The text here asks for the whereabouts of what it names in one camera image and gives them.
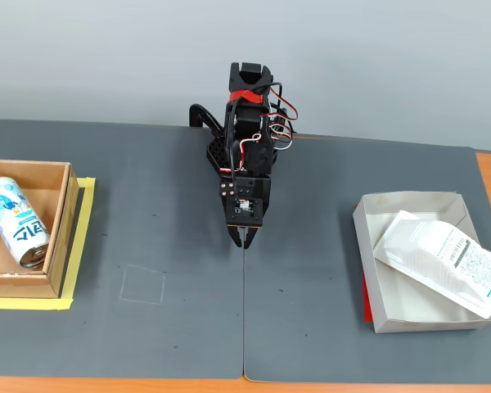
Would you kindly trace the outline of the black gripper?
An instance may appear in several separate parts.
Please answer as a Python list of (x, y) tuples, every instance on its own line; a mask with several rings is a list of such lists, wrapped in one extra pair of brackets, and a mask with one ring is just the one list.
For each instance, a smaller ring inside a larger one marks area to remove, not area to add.
[[(271, 192), (271, 179), (268, 176), (251, 177), (237, 175), (234, 179), (228, 174), (220, 177), (219, 195), (225, 199), (259, 201), (265, 214), (269, 207)], [(242, 247), (241, 227), (235, 225), (227, 226), (228, 233), (237, 247)], [(258, 228), (246, 227), (244, 248), (248, 249), (255, 238)]]

